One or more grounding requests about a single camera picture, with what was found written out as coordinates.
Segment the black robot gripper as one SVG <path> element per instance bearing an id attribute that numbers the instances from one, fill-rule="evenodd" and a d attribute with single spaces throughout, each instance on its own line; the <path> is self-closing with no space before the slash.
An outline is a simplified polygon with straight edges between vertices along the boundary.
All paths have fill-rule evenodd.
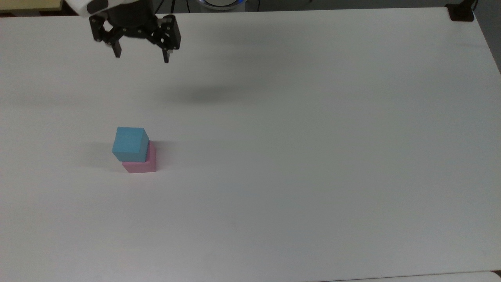
<path id="1" fill-rule="evenodd" d="M 119 40 L 123 36 L 148 39 L 161 48 L 164 63 L 168 63 L 170 55 L 180 48 L 181 34 L 177 18 L 173 14 L 157 18 L 152 0 L 117 5 L 107 9 L 106 16 L 90 16 L 89 22 L 94 40 L 111 47 L 116 58 L 121 57 Z M 112 25 L 109 31 L 105 29 L 105 23 L 108 22 Z"/>

